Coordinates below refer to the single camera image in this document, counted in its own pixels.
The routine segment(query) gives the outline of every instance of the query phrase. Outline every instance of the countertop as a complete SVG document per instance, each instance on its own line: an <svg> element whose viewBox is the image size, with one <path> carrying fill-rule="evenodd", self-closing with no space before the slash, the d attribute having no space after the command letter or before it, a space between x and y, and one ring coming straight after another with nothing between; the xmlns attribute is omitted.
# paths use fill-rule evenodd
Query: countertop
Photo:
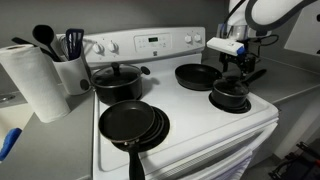
<svg viewBox="0 0 320 180"><path fill-rule="evenodd" d="M33 114L0 164L0 179L91 178L94 93L64 94L70 114L51 123Z"/></svg>
<svg viewBox="0 0 320 180"><path fill-rule="evenodd" d="M221 70L218 62L206 63ZM251 92L277 104L320 87L320 75L272 60L256 69L268 72ZM71 113L52 123L33 114L8 157L0 164L3 180L91 179L94 93L67 96Z"/></svg>

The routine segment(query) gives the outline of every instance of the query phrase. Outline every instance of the cooking utensil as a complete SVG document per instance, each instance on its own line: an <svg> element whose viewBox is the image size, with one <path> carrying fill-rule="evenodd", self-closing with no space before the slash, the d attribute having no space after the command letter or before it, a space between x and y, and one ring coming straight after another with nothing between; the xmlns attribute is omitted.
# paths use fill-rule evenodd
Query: cooking utensil
<svg viewBox="0 0 320 180"><path fill-rule="evenodd" d="M243 106L249 93L249 84L259 79L267 72L266 69L255 72L245 81L239 77L229 76L216 80L210 94L212 100L227 108L238 108Z"/></svg>
<svg viewBox="0 0 320 180"><path fill-rule="evenodd" d="M99 119L100 133L115 143L125 143L130 156L130 180L145 179L143 166L138 156L139 137L153 125L153 109L142 101L122 101L109 107Z"/></svg>
<svg viewBox="0 0 320 180"><path fill-rule="evenodd" d="M15 42L15 43L17 43L17 44L32 44L31 42L28 42L28 41L26 41L26 40L24 40L24 39L21 39L21 38L18 38L18 37L12 38L11 41L12 41L12 42ZM54 60L53 54L51 54L49 51L47 51L46 49L43 49L43 48L41 48L41 47L40 47L40 50L41 50L41 52L42 52L43 54L48 55L52 60Z"/></svg>
<svg viewBox="0 0 320 180"><path fill-rule="evenodd" d="M91 77L101 102L112 105L123 100L139 99L142 95L141 74L150 74L146 67L141 69L131 65L112 63Z"/></svg>
<svg viewBox="0 0 320 180"><path fill-rule="evenodd" d="M51 54L53 55L53 60L55 62L60 62L60 58L58 57L58 55L56 54L56 52L53 50L51 43L54 39L54 32L52 30L52 28L48 25L37 25L34 27L33 31L32 31L32 35L33 37L39 41L40 43L46 45Z"/></svg>
<svg viewBox="0 0 320 180"><path fill-rule="evenodd" d="M66 56L67 59L69 59L66 36L60 37L59 43L60 43L60 48L61 48L63 54Z"/></svg>
<svg viewBox="0 0 320 180"><path fill-rule="evenodd" d="M69 60L80 57L82 50L83 29L68 29L66 31L66 41Z"/></svg>
<svg viewBox="0 0 320 180"><path fill-rule="evenodd" d="M204 64L185 64L175 70L178 83L196 91L211 90L213 82L222 77L217 69Z"/></svg>

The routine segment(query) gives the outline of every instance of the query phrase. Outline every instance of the frying pan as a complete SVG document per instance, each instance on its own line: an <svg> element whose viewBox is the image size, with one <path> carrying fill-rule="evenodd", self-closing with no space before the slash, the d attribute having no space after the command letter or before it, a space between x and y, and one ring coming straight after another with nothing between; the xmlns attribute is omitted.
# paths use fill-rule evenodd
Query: frying pan
<svg viewBox="0 0 320 180"><path fill-rule="evenodd" d="M217 69L204 64L185 64L175 70L178 83L188 89L206 91L213 88L213 82L222 77Z"/></svg>
<svg viewBox="0 0 320 180"><path fill-rule="evenodd" d="M147 103L127 100L109 107L99 119L99 130L105 138L128 145L130 180L145 179L138 156L139 138L152 127L154 118L154 111Z"/></svg>

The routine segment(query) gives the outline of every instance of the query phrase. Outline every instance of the nonstick pan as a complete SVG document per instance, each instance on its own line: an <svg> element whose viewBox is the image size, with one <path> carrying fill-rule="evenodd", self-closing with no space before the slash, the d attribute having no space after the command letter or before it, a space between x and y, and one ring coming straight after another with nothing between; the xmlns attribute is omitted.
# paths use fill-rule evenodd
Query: nonstick pan
<svg viewBox="0 0 320 180"><path fill-rule="evenodd" d="M188 89L206 91L213 88L213 82L222 77L217 69L204 64L185 64L175 70L178 83Z"/></svg>
<svg viewBox="0 0 320 180"><path fill-rule="evenodd" d="M99 119L100 133L114 143L128 145L130 180L144 180L138 156L139 138L153 125L155 113L147 103L127 100L109 107Z"/></svg>
<svg viewBox="0 0 320 180"><path fill-rule="evenodd" d="M240 81L238 77L225 77L214 82L210 94L212 100L227 108L242 107L249 94L249 84L259 79L267 72L266 69L259 70L252 74L247 80Z"/></svg>

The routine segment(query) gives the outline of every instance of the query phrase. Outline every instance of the pan handle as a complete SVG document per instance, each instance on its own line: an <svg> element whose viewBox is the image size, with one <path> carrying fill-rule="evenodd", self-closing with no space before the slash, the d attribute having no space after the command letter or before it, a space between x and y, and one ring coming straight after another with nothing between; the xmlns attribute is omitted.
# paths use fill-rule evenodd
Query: pan handle
<svg viewBox="0 0 320 180"><path fill-rule="evenodd" d="M129 165L129 177L130 180L145 180L143 166L141 164L139 155L139 144L138 143L129 143L129 156L130 156L130 165Z"/></svg>

